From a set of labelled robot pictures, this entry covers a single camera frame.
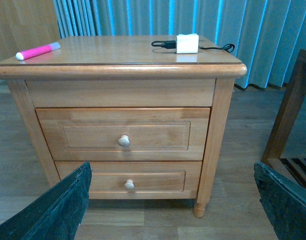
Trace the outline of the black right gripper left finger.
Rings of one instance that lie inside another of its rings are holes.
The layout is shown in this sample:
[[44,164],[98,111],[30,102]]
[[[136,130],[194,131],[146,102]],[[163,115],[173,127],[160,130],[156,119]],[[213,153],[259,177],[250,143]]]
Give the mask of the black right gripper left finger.
[[0,224],[0,240],[72,240],[89,204],[91,167],[83,163],[50,190]]

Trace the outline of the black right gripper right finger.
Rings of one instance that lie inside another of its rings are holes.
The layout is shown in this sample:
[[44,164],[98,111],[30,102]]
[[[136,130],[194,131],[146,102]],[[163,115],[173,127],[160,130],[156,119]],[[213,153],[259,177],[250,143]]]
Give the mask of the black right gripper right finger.
[[261,161],[254,164],[260,202],[280,240],[306,240],[306,189]]

